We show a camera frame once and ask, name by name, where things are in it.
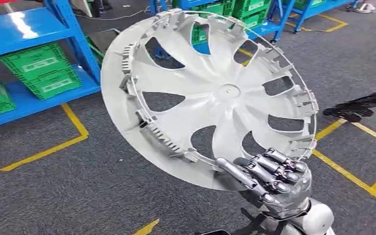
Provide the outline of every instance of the blue metal shelf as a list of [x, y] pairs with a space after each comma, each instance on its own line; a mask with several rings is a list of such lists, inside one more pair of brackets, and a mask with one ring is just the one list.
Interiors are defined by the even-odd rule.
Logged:
[[[254, 28], [253, 31], [256, 34], [263, 36], [263, 35], [266, 35], [266, 34], [269, 34], [269, 33], [281, 31], [282, 29], [283, 29], [283, 27], [281, 25], [277, 24], [277, 23], [265, 21], [261, 26]], [[255, 34], [248, 33], [248, 35], [249, 35], [249, 38], [251, 40], [256, 38]]]
[[83, 85], [46, 100], [39, 100], [21, 81], [7, 84], [6, 88], [17, 108], [0, 114], [0, 125], [100, 91], [100, 86], [80, 66], [75, 65], [73, 69]]
[[45, 7], [0, 15], [0, 55], [61, 39], [72, 47], [80, 65], [73, 66], [83, 85], [39, 100], [18, 81], [6, 85], [17, 108], [0, 114], [0, 125], [100, 91], [100, 68], [68, 0], [44, 0]]
[[[331, 9], [337, 8], [341, 5], [344, 5], [350, 2], [353, 2], [353, 0], [326, 0], [324, 3], [318, 6], [308, 8], [305, 12], [305, 19], [312, 17], [312, 16], [316, 16], [318, 14], [321, 14], [322, 12], [329, 11]], [[302, 10], [299, 10], [296, 8], [293, 8], [292, 11], [298, 14], [303, 14]]]
[[321, 13], [326, 12], [326, 11], [329, 11], [329, 10], [334, 9], [336, 7], [339, 7], [341, 5], [349, 4], [351, 2], [352, 2], [352, 5], [354, 6], [358, 2], [358, 0], [325, 0], [324, 3], [322, 3], [318, 6], [309, 7], [309, 6], [312, 5], [313, 1], [314, 0], [309, 0], [306, 3], [305, 8], [302, 9], [302, 10], [292, 8], [292, 12], [295, 12], [295, 13], [300, 15], [300, 17], [289, 19], [290, 21], [296, 22], [295, 32], [301, 31], [301, 26], [302, 26], [303, 22], [305, 21], [305, 19], [307, 19], [307, 18], [310, 18], [312, 16], [321, 14]]
[[0, 15], [0, 55], [71, 36], [72, 30], [44, 7]]
[[214, 2], [216, 0], [180, 0], [180, 8], [189, 10], [191, 7]]

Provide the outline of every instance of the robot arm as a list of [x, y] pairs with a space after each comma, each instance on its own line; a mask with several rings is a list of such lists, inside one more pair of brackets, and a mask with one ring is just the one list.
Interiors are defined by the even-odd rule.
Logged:
[[293, 161], [269, 148], [252, 159], [224, 158], [216, 164], [241, 182], [252, 197], [264, 204], [271, 221], [286, 221], [281, 235], [334, 235], [331, 209], [310, 198], [312, 174], [306, 163]]

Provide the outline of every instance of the gray carpet floor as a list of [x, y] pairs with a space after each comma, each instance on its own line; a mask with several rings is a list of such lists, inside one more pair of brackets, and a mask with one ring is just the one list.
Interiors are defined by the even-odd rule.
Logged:
[[[146, 7], [143, 0], [117, 2], [118, 10], [107, 18], [123, 14], [120, 7], [127, 3], [134, 12]], [[287, 26], [277, 43], [321, 109], [376, 91], [376, 13], [338, 8], [326, 14], [349, 25], [297, 35]], [[126, 19], [79, 20], [84, 31], [96, 32], [124, 29], [138, 20]], [[325, 29], [331, 24], [313, 17], [304, 26]], [[248, 224], [240, 208], [255, 210], [236, 193], [190, 185], [140, 156], [113, 126], [101, 94], [69, 105], [89, 131], [88, 139], [0, 172], [0, 235], [130, 235], [157, 218], [153, 235], [234, 231]], [[334, 121], [318, 115], [318, 130]], [[362, 124], [376, 131], [376, 109]], [[0, 166], [78, 135], [61, 107], [1, 125]], [[367, 184], [376, 181], [376, 138], [357, 127], [344, 124], [320, 140], [317, 149]], [[336, 233], [376, 235], [376, 198], [315, 156], [308, 164], [315, 178], [313, 197], [333, 209]]]

